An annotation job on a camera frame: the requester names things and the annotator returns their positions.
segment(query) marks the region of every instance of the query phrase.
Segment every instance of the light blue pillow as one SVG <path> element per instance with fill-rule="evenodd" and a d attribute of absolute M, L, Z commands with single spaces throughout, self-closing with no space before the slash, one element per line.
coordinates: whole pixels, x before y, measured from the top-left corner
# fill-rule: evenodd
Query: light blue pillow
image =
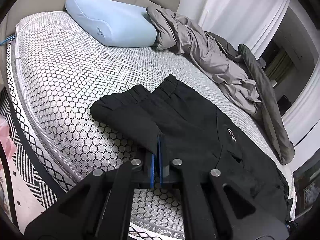
<path fill-rule="evenodd" d="M 157 32 L 143 7 L 111 0 L 66 0 L 71 17 L 106 46 L 149 47 Z"/>

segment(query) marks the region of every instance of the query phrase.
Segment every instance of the bed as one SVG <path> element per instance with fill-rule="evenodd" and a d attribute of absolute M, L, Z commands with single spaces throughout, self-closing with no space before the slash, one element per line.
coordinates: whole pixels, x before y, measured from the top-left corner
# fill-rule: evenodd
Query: bed
<path fill-rule="evenodd" d="M 136 154 L 131 140 L 91 117 L 92 103 L 136 84 L 152 92 L 171 73 L 214 103 L 276 163 L 289 185 L 294 219 L 296 195 L 289 167 L 276 159 L 254 120 L 188 58 L 152 47 L 105 47 L 63 11 L 65 0 L 40 1 L 18 0 L 1 26 L 7 36 L 16 33 L 6 51 L 6 85 L 28 143 L 61 188 L 68 191 L 94 168 L 116 169 Z M 174 11 L 179 5 L 179 0 L 118 1 L 144 7 L 156 3 Z M 54 195 L 52 187 L 47 188 Z M 130 228 L 136 238 L 183 239 L 179 199 L 158 183 L 152 190 L 136 189 Z"/>

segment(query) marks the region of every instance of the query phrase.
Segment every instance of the white curtain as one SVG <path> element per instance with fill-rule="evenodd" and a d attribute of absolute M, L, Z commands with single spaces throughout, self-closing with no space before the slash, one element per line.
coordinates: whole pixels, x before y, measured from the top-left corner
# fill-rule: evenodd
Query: white curtain
<path fill-rule="evenodd" d="M 279 27 L 290 0 L 207 0 L 199 19 L 235 49 L 245 44 L 258 59 Z"/>

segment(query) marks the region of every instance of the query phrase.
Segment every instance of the metal bolt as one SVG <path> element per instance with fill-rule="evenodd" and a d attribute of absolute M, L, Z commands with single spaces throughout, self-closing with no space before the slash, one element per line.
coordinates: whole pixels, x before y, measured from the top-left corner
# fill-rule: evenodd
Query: metal bolt
<path fill-rule="evenodd" d="M 174 160 L 172 161 L 172 164 L 173 164 L 174 166 L 180 166 L 180 165 L 182 164 L 182 160 L 180 160 L 180 159 L 174 159 Z"/>
<path fill-rule="evenodd" d="M 102 169 L 95 169 L 95 170 L 93 170 L 92 174 L 94 176 L 99 177 L 99 176 L 101 176 L 103 174 L 103 170 Z"/>
<path fill-rule="evenodd" d="M 133 160 L 131 161 L 131 164 L 132 164 L 133 166 L 139 166 L 139 165 L 141 164 L 141 160 L 140 160 L 140 159 L 133 159 Z"/>
<path fill-rule="evenodd" d="M 218 169 L 213 169 L 210 171 L 210 174 L 214 177 L 219 177 L 221 175 L 221 171 Z"/>

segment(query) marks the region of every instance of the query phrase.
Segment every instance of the blanket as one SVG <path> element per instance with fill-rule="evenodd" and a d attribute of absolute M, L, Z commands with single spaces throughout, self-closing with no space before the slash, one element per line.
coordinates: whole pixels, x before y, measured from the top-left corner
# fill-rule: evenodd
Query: blanket
<path fill-rule="evenodd" d="M 273 87 L 260 64 L 243 44 L 238 51 L 225 39 L 205 32 L 189 18 L 160 6 L 147 8 L 156 29 L 157 50 L 188 54 L 195 65 L 235 105 L 265 128 L 281 164 L 294 157 L 294 147 L 284 128 Z"/>

